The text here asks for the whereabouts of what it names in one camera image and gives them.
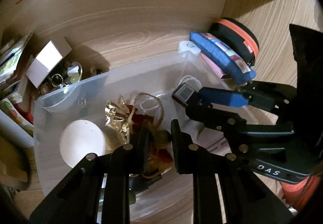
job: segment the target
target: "barcode label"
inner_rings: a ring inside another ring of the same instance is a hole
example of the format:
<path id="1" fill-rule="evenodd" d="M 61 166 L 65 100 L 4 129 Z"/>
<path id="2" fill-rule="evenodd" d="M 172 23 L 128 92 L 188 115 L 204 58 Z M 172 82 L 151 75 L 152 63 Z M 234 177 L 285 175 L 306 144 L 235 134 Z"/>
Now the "barcode label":
<path id="1" fill-rule="evenodd" d="M 175 95 L 182 100 L 183 102 L 186 102 L 191 95 L 194 93 L 194 89 L 192 89 L 189 85 L 183 84 L 179 90 L 175 93 Z"/>

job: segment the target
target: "orange stripe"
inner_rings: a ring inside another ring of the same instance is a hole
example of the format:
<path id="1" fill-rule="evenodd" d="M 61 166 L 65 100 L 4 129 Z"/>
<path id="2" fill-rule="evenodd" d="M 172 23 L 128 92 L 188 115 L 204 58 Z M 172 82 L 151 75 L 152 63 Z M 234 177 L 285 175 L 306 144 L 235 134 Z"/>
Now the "orange stripe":
<path id="1" fill-rule="evenodd" d="M 247 47 L 249 52 L 254 53 L 255 59 L 258 57 L 259 48 L 257 46 L 257 43 L 252 39 L 252 37 L 246 31 L 244 31 L 242 28 L 240 28 L 236 24 L 230 22 L 229 20 L 226 20 L 226 19 L 223 19 L 223 18 L 217 20 L 216 23 L 220 23 L 222 25 L 225 25 L 229 29 L 232 29 L 239 36 L 241 36 L 244 39 L 243 43 Z"/>

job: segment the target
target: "clear plastic container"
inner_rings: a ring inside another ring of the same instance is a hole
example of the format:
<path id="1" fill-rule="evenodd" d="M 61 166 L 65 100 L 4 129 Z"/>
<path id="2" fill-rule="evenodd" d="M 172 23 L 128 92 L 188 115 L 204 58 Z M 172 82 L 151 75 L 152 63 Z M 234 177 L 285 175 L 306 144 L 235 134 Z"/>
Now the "clear plastic container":
<path id="1" fill-rule="evenodd" d="M 35 106 L 34 140 L 37 169 L 44 194 L 47 195 L 71 170 L 59 152 L 63 129 L 82 118 L 94 122 L 105 132 L 106 102 L 117 99 L 119 94 L 125 99 L 137 92 L 159 96 L 165 109 L 161 128 L 170 130 L 171 120 L 177 118 L 182 131 L 189 133 L 194 142 L 212 149 L 217 140 L 223 137 L 222 132 L 210 131 L 205 139 L 199 139 L 203 125 L 191 121 L 185 115 L 185 109 L 171 99 L 171 93 L 185 75 L 196 77 L 202 86 L 227 88 L 200 57 L 190 52 L 176 52 L 113 69 L 39 98 Z M 196 87 L 193 80 L 188 81 L 188 84 Z M 234 111 L 247 119 L 249 124 L 257 124 L 246 108 L 217 108 Z M 162 180 L 137 195 L 137 202 L 130 206 L 131 220 L 168 208 L 185 196 L 192 197 L 193 203 L 192 188 L 192 176 L 179 175 L 173 167 L 163 174 Z"/>

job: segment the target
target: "blue pouch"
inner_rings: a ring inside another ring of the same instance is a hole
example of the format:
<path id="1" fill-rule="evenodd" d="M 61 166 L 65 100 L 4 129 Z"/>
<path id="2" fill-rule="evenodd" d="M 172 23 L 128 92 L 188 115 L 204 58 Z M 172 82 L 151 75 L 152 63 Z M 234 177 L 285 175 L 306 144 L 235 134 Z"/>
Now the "blue pouch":
<path id="1" fill-rule="evenodd" d="M 190 40 L 204 55 L 229 74 L 237 85 L 255 78 L 256 72 L 250 69 L 235 51 L 212 34 L 191 32 Z"/>

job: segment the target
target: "white box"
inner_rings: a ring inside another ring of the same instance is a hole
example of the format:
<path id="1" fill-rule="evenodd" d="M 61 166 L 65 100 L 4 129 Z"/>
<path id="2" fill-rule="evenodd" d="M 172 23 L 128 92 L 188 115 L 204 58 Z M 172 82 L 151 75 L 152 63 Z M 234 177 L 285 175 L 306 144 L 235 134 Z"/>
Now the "white box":
<path id="1" fill-rule="evenodd" d="M 39 87 L 46 76 L 71 50 L 64 37 L 52 39 L 31 63 L 26 73 L 27 77 L 35 87 Z"/>

